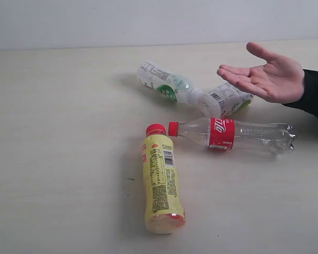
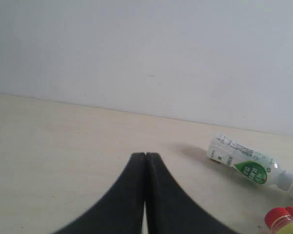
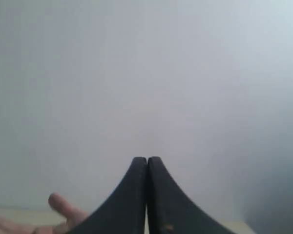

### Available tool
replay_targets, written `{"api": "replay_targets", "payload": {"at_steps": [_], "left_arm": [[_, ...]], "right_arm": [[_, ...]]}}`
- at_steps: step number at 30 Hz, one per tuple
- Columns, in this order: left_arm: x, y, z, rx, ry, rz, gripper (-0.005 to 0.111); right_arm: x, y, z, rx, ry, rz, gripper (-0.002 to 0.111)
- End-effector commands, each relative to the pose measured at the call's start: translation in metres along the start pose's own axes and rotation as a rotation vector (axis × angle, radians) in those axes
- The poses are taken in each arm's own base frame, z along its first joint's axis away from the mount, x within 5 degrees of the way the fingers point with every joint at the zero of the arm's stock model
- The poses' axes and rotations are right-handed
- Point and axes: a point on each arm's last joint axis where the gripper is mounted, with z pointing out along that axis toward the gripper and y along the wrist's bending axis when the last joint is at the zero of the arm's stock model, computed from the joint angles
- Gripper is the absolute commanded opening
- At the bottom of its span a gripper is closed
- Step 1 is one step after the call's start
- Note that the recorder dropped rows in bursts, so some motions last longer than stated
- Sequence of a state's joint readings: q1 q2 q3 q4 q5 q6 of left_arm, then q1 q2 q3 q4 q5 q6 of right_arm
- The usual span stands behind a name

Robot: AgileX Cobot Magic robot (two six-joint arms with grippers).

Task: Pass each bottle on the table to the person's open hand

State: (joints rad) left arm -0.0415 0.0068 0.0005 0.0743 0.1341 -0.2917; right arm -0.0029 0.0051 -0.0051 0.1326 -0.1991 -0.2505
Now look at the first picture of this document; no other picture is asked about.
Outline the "open bare human hand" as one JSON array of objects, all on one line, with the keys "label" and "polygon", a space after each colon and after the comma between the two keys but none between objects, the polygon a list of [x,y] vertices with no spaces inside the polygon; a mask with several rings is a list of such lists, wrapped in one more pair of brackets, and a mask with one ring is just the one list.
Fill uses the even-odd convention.
[{"label": "open bare human hand", "polygon": [[297,61],[254,42],[247,43],[246,49],[266,63],[250,68],[220,65],[217,74],[222,79],[271,103],[288,104],[302,98],[305,73]]}]

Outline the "black sleeved forearm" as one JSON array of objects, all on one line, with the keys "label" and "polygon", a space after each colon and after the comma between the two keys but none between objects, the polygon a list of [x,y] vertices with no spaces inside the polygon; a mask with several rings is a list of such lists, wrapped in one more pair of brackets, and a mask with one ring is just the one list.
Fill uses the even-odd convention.
[{"label": "black sleeved forearm", "polygon": [[318,118],[318,71],[304,69],[304,94],[300,100],[284,104],[310,113]]}]

